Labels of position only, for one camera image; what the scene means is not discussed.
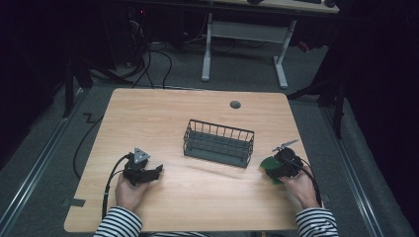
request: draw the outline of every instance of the gray carpet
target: gray carpet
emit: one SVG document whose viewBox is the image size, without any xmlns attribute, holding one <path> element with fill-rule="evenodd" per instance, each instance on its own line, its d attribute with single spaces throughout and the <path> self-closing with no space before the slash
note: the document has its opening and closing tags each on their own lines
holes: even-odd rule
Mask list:
<svg viewBox="0 0 419 237">
<path fill-rule="evenodd" d="M 212 56 L 211 78 L 201 81 L 203 49 L 184 50 L 165 47 L 172 61 L 172 69 L 166 85 L 207 90 L 256 91 L 292 93 L 309 85 L 327 48 L 320 48 L 303 53 L 291 47 L 286 55 L 284 67 L 290 87 L 280 89 L 271 56 L 275 55 L 276 45 L 271 44 L 258 49 L 237 46 L 229 53 L 215 52 Z M 228 46 L 215 48 L 229 50 Z M 162 54 L 151 53 L 149 77 L 154 85 L 161 85 L 169 60 Z M 138 88 L 149 87 L 147 77 L 141 79 Z M 91 236 L 92 233 L 67 233 L 63 223 L 68 207 L 62 203 L 65 198 L 72 198 L 78 180 L 72 170 L 72 159 L 77 145 L 85 132 L 92 126 L 87 123 L 85 113 L 91 119 L 99 118 L 106 110 L 115 83 L 96 80 L 95 86 L 88 91 L 79 108 L 68 122 L 62 138 L 57 142 L 46 169 L 36 188 L 33 190 L 25 207 L 10 229 L 9 236 Z M 30 134 L 22 143 L 9 164 L 1 171 L 2 190 L 0 212 L 5 213 L 20 185 L 31 171 L 54 129 L 62 121 L 63 90 L 55 96 L 54 104 L 34 123 Z M 354 193 L 341 161 L 339 144 L 348 153 L 356 174 L 372 202 L 372 207 L 383 236 L 415 236 L 404 216 L 401 214 L 391 191 L 377 168 L 374 158 L 359 131 L 351 108 L 346 103 L 342 121 L 343 139 L 336 142 L 330 131 L 327 113 L 332 109 L 320 109 L 315 99 L 304 97 L 290 101 L 295 121 L 301 135 L 306 153 L 315 171 L 316 178 L 325 198 L 325 205 L 330 208 L 338 222 L 340 236 L 369 236 L 365 220 L 358 208 Z M 94 142 L 99 126 L 87 136 L 77 156 L 77 170 L 83 172 L 84 165 Z M 297 236 L 295 230 L 275 231 L 285 236 Z M 213 233 L 215 236 L 249 236 L 247 232 Z"/>
</svg>

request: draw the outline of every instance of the person's right hand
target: person's right hand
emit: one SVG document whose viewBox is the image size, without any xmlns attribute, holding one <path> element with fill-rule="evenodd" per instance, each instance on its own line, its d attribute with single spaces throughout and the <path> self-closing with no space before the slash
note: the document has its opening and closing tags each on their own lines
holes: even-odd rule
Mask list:
<svg viewBox="0 0 419 237">
<path fill-rule="evenodd" d="M 303 166 L 302 169 L 306 170 L 312 176 L 311 169 L 308 166 Z M 293 196 L 298 199 L 303 209 L 320 207 L 316 200 L 313 182 L 304 171 L 300 171 L 298 175 L 291 178 L 281 177 L 279 179 L 291 190 Z"/>
</svg>

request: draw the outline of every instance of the person's left hand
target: person's left hand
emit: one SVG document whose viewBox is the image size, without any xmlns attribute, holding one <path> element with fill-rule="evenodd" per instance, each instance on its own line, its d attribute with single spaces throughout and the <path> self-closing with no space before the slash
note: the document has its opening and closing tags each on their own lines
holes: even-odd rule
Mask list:
<svg viewBox="0 0 419 237">
<path fill-rule="evenodd" d="M 120 174 L 117 187 L 115 188 L 117 206 L 126 208 L 130 211 L 135 211 L 139 207 L 148 186 L 149 183 L 133 186 L 123 174 Z"/>
</svg>

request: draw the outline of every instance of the green object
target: green object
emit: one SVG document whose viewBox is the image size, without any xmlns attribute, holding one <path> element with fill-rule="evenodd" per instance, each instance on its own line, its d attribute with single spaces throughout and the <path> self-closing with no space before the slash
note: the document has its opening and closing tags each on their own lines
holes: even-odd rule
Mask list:
<svg viewBox="0 0 419 237">
<path fill-rule="evenodd" d="M 279 169 L 282 165 L 283 163 L 275 159 L 273 156 L 270 156 L 262 161 L 260 167 L 266 171 L 266 170 Z M 271 179 L 271 180 L 272 180 L 273 185 L 278 185 L 282 183 L 279 179 Z"/>
</svg>

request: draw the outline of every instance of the wooden table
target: wooden table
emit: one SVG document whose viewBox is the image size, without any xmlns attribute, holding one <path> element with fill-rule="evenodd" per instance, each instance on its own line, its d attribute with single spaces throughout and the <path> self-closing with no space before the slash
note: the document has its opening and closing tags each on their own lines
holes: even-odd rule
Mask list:
<svg viewBox="0 0 419 237">
<path fill-rule="evenodd" d="M 240 109 L 230 107 L 238 101 Z M 253 130 L 246 169 L 186 157 L 190 119 Z M 148 169 L 164 165 L 136 213 L 143 231 L 295 229 L 296 200 L 258 168 L 284 142 L 300 139 L 287 97 L 280 93 L 117 89 L 108 105 L 65 220 L 69 232 L 93 232 L 101 222 L 105 184 L 119 158 L 134 147 L 151 155 Z M 302 142 L 291 146 L 306 160 Z M 114 178 L 109 206 L 116 204 Z"/>
</svg>

